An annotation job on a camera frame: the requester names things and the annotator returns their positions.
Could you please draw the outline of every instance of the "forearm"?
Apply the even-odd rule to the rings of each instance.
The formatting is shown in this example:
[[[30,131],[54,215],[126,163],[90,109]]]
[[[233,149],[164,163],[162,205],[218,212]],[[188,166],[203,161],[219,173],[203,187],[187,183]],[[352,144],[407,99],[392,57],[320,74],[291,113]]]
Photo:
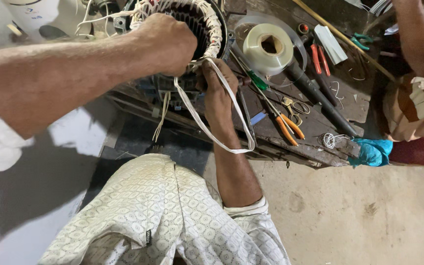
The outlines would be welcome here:
[[[232,149],[242,148],[233,124],[212,128],[219,141]],[[224,206],[244,207],[261,199],[261,187],[244,154],[233,154],[214,144],[217,185]]]
[[[154,73],[141,43],[122,36],[0,50],[0,117],[28,138],[115,84]]]
[[[394,1],[400,41],[405,59],[424,77],[424,8],[420,0]]]

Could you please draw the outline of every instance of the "green-handled screwdriver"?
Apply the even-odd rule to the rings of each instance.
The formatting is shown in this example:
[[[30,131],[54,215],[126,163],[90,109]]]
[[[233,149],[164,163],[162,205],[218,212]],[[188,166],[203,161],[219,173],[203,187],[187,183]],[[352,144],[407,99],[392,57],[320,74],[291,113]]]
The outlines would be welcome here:
[[[262,81],[261,78],[259,78],[254,72],[253,70],[251,70],[241,59],[237,58],[235,56],[235,54],[233,53],[233,51],[230,51],[230,54],[233,56],[233,58],[235,59],[235,61],[237,61],[241,67],[243,69],[245,69],[246,73],[248,76],[250,76],[251,80],[253,81],[253,83],[256,85],[257,88],[259,88],[260,90],[267,90],[268,89],[268,84],[266,84],[264,81]]]

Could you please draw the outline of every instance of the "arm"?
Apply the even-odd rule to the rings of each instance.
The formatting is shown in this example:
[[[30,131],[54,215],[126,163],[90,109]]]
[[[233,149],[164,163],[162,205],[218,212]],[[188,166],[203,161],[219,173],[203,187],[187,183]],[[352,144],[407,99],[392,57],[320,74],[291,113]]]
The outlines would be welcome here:
[[[0,50],[0,117],[29,138],[120,82],[181,75],[196,45],[185,23],[154,14],[114,38]]]
[[[393,0],[404,57],[424,77],[424,8],[421,0]]]
[[[237,93],[238,80],[220,59],[214,60]],[[205,117],[212,134],[228,148],[240,149],[240,141],[232,122],[232,100],[222,87],[219,78],[209,63],[204,63],[202,72],[208,88],[205,94]],[[262,196],[261,187],[244,154],[233,154],[214,143],[217,184],[224,206],[244,207],[258,201]]]

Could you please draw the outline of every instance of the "gold scissors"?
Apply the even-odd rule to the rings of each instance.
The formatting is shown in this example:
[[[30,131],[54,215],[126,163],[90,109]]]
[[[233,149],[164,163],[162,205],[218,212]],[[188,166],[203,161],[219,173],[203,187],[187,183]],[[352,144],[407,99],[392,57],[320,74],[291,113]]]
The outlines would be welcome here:
[[[287,107],[287,109],[289,110],[289,112],[291,113],[291,115],[289,115],[289,119],[295,123],[295,125],[300,126],[300,124],[302,124],[302,118],[300,118],[299,113],[301,114],[309,114],[310,113],[310,107],[301,101],[293,101],[290,98],[287,97],[283,97],[281,100],[282,105],[285,105]],[[295,107],[295,104],[300,105],[302,107],[302,109],[299,109],[297,107]],[[294,108],[297,112],[299,113],[294,113],[292,111],[292,108]]]

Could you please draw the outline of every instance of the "green pliers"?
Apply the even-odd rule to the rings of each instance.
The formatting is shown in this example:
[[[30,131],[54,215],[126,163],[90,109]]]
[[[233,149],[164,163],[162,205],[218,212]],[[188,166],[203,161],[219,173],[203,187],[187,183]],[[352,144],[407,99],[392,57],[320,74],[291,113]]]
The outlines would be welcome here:
[[[369,47],[366,47],[364,45],[361,44],[361,42],[359,42],[359,40],[365,40],[368,43],[373,43],[374,41],[371,39],[371,37],[364,35],[364,34],[359,34],[359,33],[353,33],[352,35],[347,35],[346,36],[358,47],[360,47],[361,49],[368,51]]]

